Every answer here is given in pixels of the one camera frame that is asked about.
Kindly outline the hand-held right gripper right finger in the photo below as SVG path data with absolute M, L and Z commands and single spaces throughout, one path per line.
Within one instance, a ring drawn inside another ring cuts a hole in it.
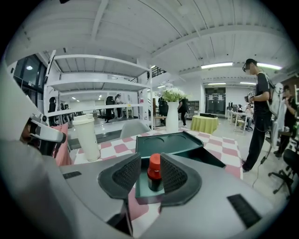
M 132 205 L 139 239 L 253 239 L 270 223 L 272 204 L 225 169 L 162 154 L 161 203 Z

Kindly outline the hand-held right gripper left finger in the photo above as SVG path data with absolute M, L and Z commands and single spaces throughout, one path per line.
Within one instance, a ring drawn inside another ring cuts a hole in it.
M 128 195 L 141 173 L 141 156 L 127 154 L 60 170 L 91 213 L 104 222 L 118 222 L 128 213 Z

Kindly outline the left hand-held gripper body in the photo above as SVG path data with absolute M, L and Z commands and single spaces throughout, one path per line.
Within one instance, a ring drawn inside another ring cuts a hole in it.
M 42 155 L 52 156 L 56 146 L 65 143 L 66 134 L 48 126 L 46 119 L 42 114 L 32 114 L 23 129 L 21 141 L 39 149 Z

